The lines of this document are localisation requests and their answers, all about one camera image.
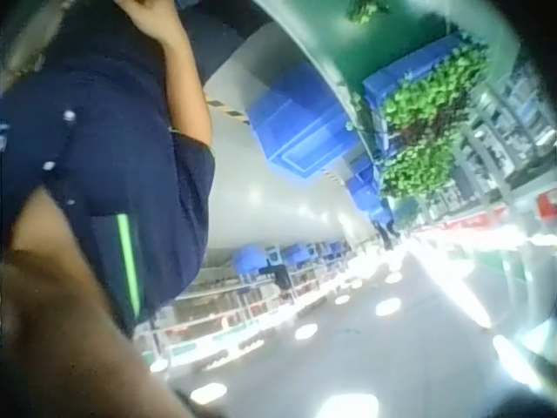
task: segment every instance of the yellow and black hazard stripe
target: yellow and black hazard stripe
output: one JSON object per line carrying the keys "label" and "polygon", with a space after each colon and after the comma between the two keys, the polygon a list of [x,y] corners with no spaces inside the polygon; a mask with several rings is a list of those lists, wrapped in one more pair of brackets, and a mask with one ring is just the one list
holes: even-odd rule
{"label": "yellow and black hazard stripe", "polygon": [[242,122],[245,125],[248,125],[248,126],[250,125],[250,119],[244,113],[239,112],[239,111],[235,111],[230,106],[227,106],[223,102],[220,102],[220,101],[218,101],[214,98],[210,98],[209,96],[205,95],[205,99],[207,100],[207,105],[209,105],[213,109],[217,109],[217,110],[227,114],[231,118],[235,118],[236,120],[239,120],[240,122]]}
{"label": "yellow and black hazard stripe", "polygon": [[325,168],[322,169],[321,172],[325,175],[325,177],[334,181],[335,183],[338,183],[339,185],[342,185],[342,186],[345,185],[345,182],[339,176],[327,171]]}

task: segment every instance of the blue bin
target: blue bin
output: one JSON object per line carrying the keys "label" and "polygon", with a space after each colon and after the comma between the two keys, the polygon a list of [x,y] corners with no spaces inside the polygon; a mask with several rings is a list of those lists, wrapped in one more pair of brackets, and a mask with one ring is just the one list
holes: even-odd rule
{"label": "blue bin", "polygon": [[393,75],[397,80],[408,79],[416,81],[429,74],[434,64],[434,56],[425,48],[412,52],[388,65],[385,71]]}
{"label": "blue bin", "polygon": [[426,77],[435,65],[451,55],[459,45],[459,37],[449,35],[376,71],[363,82],[367,102],[372,109],[380,111],[385,100],[397,90],[405,77],[412,81]]}
{"label": "blue bin", "polygon": [[345,186],[346,189],[348,189],[348,192],[350,192],[350,194],[353,196],[354,194],[359,192],[359,190],[365,187],[366,184],[359,177],[352,176],[345,182]]}
{"label": "blue bin", "polygon": [[425,48],[431,55],[433,66],[435,66],[451,55],[454,49],[458,48],[460,44],[461,41],[458,36],[449,35],[448,37],[442,37],[441,39],[430,43]]}
{"label": "blue bin", "polygon": [[333,241],[329,246],[333,255],[342,254],[344,251],[344,246],[340,241]]}
{"label": "blue bin", "polygon": [[308,261],[311,256],[304,244],[294,244],[282,250],[282,257],[289,266],[296,266],[298,263]]}
{"label": "blue bin", "polygon": [[367,102],[375,111],[380,111],[383,102],[398,87],[399,80],[384,70],[379,70],[364,80]]}
{"label": "blue bin", "polygon": [[232,264],[237,274],[255,273],[267,265],[265,251],[256,245],[243,246],[232,255]]}
{"label": "blue bin", "polygon": [[307,179],[359,143],[349,118],[309,64],[285,74],[248,109],[268,161]]}
{"label": "blue bin", "polygon": [[363,172],[366,168],[369,168],[372,165],[372,161],[367,156],[367,153],[360,154],[356,159],[350,162],[350,167],[352,168],[352,172],[354,174],[358,174],[359,172]]}

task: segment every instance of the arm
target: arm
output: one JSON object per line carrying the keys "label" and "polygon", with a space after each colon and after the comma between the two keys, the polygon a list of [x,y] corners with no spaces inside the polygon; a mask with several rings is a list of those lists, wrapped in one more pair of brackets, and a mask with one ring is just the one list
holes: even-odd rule
{"label": "arm", "polygon": [[163,50],[166,98],[173,126],[186,137],[211,145],[211,117],[188,37],[164,44]]}
{"label": "arm", "polygon": [[41,416],[191,418],[111,317],[61,287],[48,260],[12,253],[0,266],[3,356]]}
{"label": "arm", "polygon": [[19,215],[11,250],[0,265],[2,354],[33,404],[48,416],[191,417],[117,330],[70,225],[43,188]]}
{"label": "arm", "polygon": [[211,144],[211,118],[199,81],[190,40],[172,0],[118,0],[132,22],[157,40],[166,63],[166,95],[171,122],[185,136]]}

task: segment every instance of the hand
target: hand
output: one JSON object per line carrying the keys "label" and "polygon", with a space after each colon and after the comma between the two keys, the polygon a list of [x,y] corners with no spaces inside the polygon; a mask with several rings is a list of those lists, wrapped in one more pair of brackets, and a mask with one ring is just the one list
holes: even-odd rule
{"label": "hand", "polygon": [[115,0],[136,27],[162,45],[185,37],[173,0]]}

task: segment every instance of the green leaves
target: green leaves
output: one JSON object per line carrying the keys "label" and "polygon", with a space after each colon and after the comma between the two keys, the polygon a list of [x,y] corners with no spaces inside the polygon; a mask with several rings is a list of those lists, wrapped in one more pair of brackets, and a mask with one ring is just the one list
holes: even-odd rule
{"label": "green leaves", "polygon": [[366,24],[375,12],[384,8],[377,0],[352,0],[347,13],[348,20],[354,24]]}
{"label": "green leaves", "polygon": [[387,161],[383,171],[383,189],[395,198],[432,192],[451,178],[453,135],[421,141]]}
{"label": "green leaves", "polygon": [[400,198],[432,192],[450,179],[458,126],[467,118],[470,90],[487,68],[486,47],[463,43],[428,77],[400,81],[382,111],[400,134],[401,150],[385,164],[382,192]]}

